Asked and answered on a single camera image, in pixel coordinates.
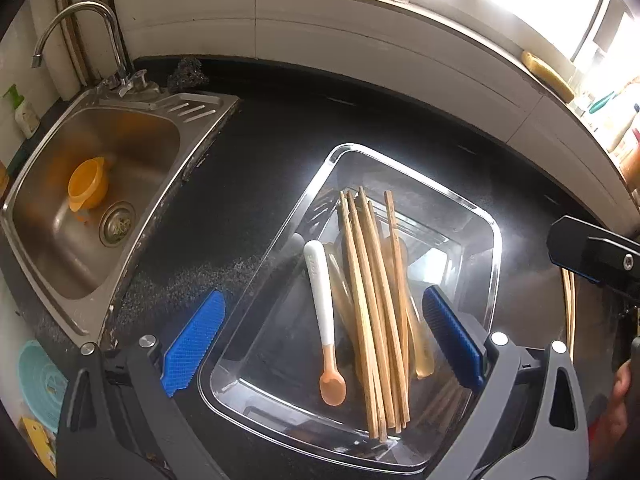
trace glass dish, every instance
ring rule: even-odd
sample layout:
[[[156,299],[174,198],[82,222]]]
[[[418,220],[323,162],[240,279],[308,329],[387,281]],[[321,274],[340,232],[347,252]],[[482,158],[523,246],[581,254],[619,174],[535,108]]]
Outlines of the glass dish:
[[[424,289],[436,283],[454,309],[490,330],[502,249],[494,220],[416,171],[365,146],[342,144],[329,154],[271,243],[200,367],[198,385],[216,413],[282,446],[358,468],[417,472],[460,420],[470,395],[424,320],[435,372],[411,378],[411,421],[401,433],[389,430],[384,443],[368,438],[353,347],[337,313],[337,364],[347,397],[340,406],[328,406],[319,393],[322,347],[302,249],[319,239],[339,250],[339,192],[358,186],[372,200],[385,237],[383,193],[393,192],[418,310]]]

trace plastic bottle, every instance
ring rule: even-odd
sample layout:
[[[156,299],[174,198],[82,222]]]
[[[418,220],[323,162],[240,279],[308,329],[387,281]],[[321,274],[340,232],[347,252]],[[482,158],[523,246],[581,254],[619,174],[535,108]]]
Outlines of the plastic bottle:
[[[18,89],[14,85],[4,93],[3,97],[9,97],[15,110],[15,122],[18,123],[24,136],[30,139],[40,126],[40,118],[31,106],[31,103],[18,93]]]
[[[629,129],[625,132],[622,140],[611,153],[611,158],[620,167],[622,162],[636,148],[640,140],[640,113],[636,114]]]

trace black countertop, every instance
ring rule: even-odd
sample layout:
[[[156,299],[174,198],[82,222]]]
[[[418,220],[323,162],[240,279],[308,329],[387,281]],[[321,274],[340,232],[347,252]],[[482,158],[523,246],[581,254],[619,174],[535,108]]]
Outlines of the black countertop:
[[[171,58],[136,62],[160,84],[176,64]],[[211,79],[207,90],[238,95],[242,102],[142,255],[116,319],[119,345],[158,333],[206,290],[218,288],[232,307],[313,175],[344,142],[385,153],[491,214],[503,240],[494,329],[523,346],[564,338],[560,272],[548,259],[546,233],[564,214],[594,220],[515,152],[426,106],[333,76],[238,60],[206,59],[203,70]],[[2,237],[0,264],[18,306],[52,359],[70,373],[76,349],[11,260]],[[578,280],[578,309],[589,313],[583,333],[590,343],[581,342],[578,316],[577,353],[596,352],[600,363],[594,372],[577,357],[576,366],[594,392],[610,374],[612,306],[603,304],[597,288]],[[276,446],[216,416],[194,381],[174,398],[230,478],[320,478],[337,472],[338,466]],[[249,453],[252,460],[246,459]]]

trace human hand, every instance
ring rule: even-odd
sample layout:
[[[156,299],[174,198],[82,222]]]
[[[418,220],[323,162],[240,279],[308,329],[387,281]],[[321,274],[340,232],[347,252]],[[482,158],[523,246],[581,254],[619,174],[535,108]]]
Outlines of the human hand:
[[[616,372],[607,409],[600,416],[589,446],[591,465],[606,459],[626,431],[625,396],[631,386],[631,363],[627,361]]]

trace sink drain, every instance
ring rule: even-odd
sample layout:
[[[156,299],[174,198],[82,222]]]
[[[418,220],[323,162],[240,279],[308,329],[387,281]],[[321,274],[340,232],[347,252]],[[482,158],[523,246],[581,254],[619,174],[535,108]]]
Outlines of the sink drain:
[[[100,241],[107,247],[115,247],[127,237],[136,221],[136,212],[129,202],[116,202],[102,215]]]

